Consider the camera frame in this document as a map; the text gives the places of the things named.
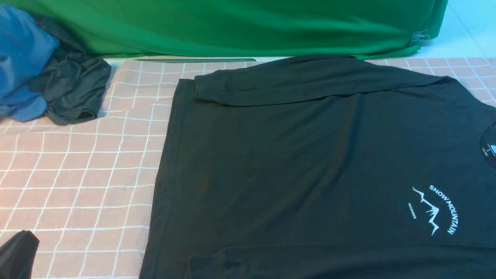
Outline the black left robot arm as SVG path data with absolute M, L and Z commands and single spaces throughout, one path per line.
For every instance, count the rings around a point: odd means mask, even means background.
M 0 248 L 0 278 L 30 279 L 39 243 L 29 230 L 9 238 Z

